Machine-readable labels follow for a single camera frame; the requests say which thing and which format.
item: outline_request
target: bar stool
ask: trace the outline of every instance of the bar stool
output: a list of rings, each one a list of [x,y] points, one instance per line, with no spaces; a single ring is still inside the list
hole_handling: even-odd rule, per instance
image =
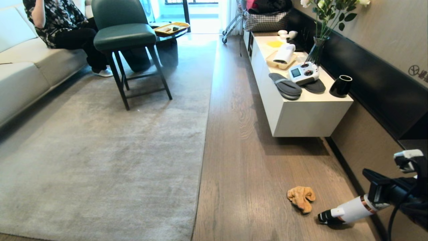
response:
[[[92,12],[99,29],[94,38],[94,46],[107,56],[126,110],[129,110],[127,99],[153,92],[166,90],[166,93],[171,100],[172,96],[155,51],[156,34],[148,25],[146,14],[141,2],[139,0],[93,0]],[[158,71],[152,74],[126,78],[122,61],[119,56],[119,51],[144,47],[148,49]],[[114,63],[113,53],[116,57],[122,77],[119,77],[119,73]],[[125,94],[124,86],[126,90],[129,90],[128,80],[149,77],[152,75],[160,76],[164,88],[133,95]]]

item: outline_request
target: yellow cloth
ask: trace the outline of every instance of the yellow cloth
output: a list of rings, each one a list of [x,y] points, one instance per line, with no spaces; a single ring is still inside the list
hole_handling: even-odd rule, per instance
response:
[[[284,44],[284,42],[281,42],[281,41],[272,41],[272,42],[267,42],[266,44],[269,45],[272,48],[279,48],[279,47],[281,47],[281,45]]]
[[[312,211],[312,206],[309,201],[315,201],[315,193],[310,187],[298,186],[288,190],[287,198],[301,209],[302,213],[308,214]]]

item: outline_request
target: small tray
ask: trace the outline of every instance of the small tray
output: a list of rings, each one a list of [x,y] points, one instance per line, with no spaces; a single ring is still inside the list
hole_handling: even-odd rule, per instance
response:
[[[177,27],[178,30],[173,31],[172,28],[173,27]],[[175,23],[171,23],[171,24],[167,24],[161,27],[157,27],[155,29],[153,29],[156,33],[161,33],[163,35],[173,35],[175,33],[178,33],[180,31],[185,30],[186,28],[190,27],[189,24],[186,23],[180,23],[180,22],[175,22]]]
[[[296,54],[293,54],[289,63],[277,63],[277,62],[274,62],[274,61],[273,61],[273,59],[275,58],[275,55],[276,55],[276,53],[277,53],[277,52],[278,52],[278,51],[273,52],[271,55],[269,55],[269,56],[266,58],[266,63],[267,63],[267,65],[269,65],[270,67],[275,67],[275,68],[278,68],[278,69],[282,69],[282,70],[284,70],[284,69],[287,69],[288,67],[290,67],[290,66],[291,66],[291,64],[292,64],[292,63],[296,60],[296,58],[297,58],[297,55],[296,55]]]

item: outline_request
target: black wall trim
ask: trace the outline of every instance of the black wall trim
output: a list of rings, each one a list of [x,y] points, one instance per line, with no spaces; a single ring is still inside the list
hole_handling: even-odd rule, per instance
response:
[[[331,137],[325,138],[328,145],[330,146],[331,150],[333,151],[334,155],[336,156],[337,160],[339,161],[340,165],[344,169],[345,173],[348,175],[352,185],[354,186],[355,190],[357,191],[358,195],[364,195],[366,192],[364,191],[363,187],[358,182],[357,178],[354,175],[354,172],[352,172],[351,168],[349,167],[348,163],[346,162],[345,158],[343,157],[342,153],[340,152],[339,148],[334,143],[333,139]],[[381,236],[382,240],[387,240],[387,232],[385,227],[382,225],[382,222],[380,221],[377,214],[371,215],[370,218],[372,219],[374,225],[377,228],[377,232]]]
[[[292,9],[287,30],[297,30],[297,42],[310,51],[315,34],[312,18]],[[410,76],[333,31],[321,64],[334,78],[349,75],[357,99],[395,140],[427,139],[428,89]]]

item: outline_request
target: white sofa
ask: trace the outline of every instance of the white sofa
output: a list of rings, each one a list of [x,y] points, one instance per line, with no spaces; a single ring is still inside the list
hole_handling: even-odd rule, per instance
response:
[[[92,17],[90,1],[74,0]],[[86,66],[83,50],[49,49],[23,4],[0,9],[0,127]]]

